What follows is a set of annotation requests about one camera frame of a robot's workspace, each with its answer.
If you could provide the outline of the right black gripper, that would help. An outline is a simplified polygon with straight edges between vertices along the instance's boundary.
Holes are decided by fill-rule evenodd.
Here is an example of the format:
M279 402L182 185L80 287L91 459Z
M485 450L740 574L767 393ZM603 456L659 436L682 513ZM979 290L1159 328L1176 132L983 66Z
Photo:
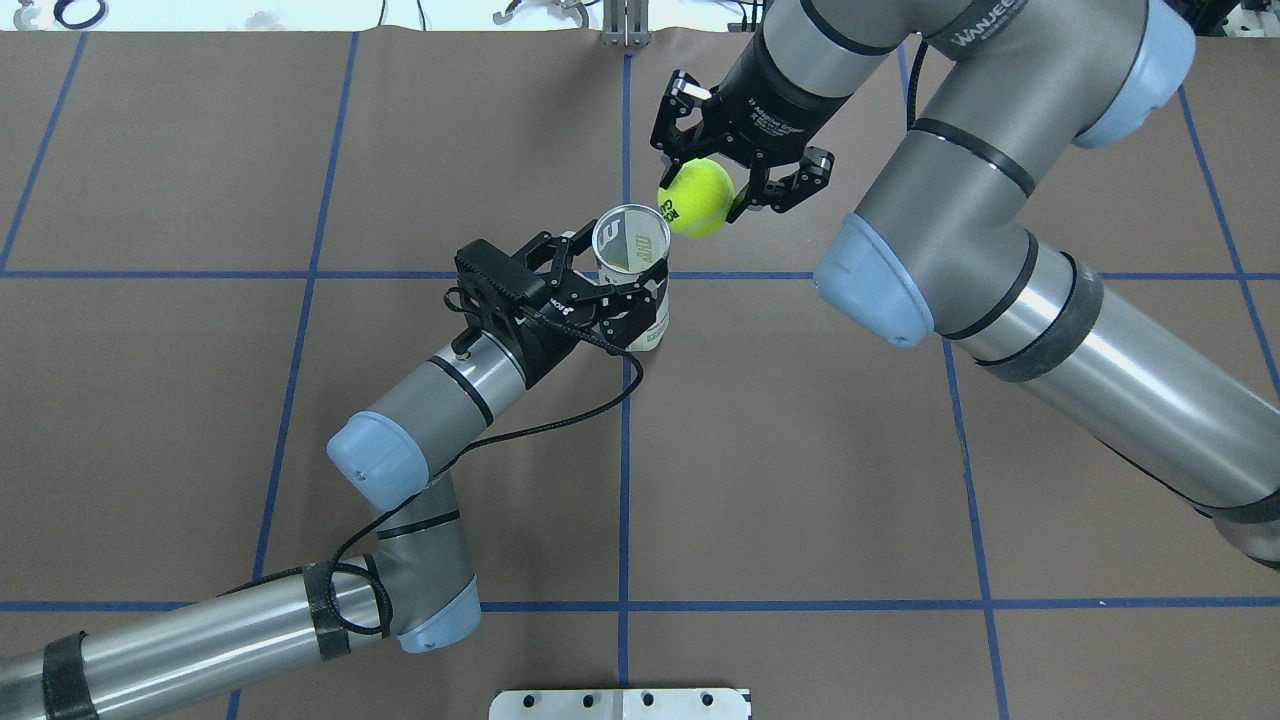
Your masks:
M763 40L744 49L724 79L701 86L675 69L659 101L650 146L662 154L659 186L671 186L686 164L721 155L749 169L748 183L728 209L728 223L745 211L786 213L829 184L835 155L810 146L836 113L836 99L796 86L774 63ZM781 179L771 168L795 164Z

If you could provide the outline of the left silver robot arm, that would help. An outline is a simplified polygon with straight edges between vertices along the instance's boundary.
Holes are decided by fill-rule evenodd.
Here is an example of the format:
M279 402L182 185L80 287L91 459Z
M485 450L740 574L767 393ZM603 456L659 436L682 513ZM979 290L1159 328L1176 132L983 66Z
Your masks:
M3 669L287 568L369 521L325 445L456 334L460 236L27 222L3 251ZM621 484L639 401L454 469L492 603L434 653L374 641L183 719L484 717L626 685Z

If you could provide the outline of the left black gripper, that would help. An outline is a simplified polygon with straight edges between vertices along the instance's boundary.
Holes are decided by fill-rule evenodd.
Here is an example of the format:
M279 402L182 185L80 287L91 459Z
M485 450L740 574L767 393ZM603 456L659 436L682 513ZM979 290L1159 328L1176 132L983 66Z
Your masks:
M609 354L627 348L654 322L669 320L669 263L623 268L596 258L598 282L572 272L591 245L594 228L540 232L520 250L520 263L544 279L550 297L518 320L520 364L535 386L580 345Z

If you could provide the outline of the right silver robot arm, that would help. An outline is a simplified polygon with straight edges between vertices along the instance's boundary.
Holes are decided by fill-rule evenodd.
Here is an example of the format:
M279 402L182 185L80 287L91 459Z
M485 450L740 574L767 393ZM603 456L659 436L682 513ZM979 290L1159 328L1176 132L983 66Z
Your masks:
M901 348L937 334L1277 568L1277 407L1070 252L1046 190L1061 161L1134 135L1196 55L1165 1L771 1L717 82L673 70L650 143L660 187L701 158L748 173L728 219L832 183L819 132L909 38L948 64L813 274Z

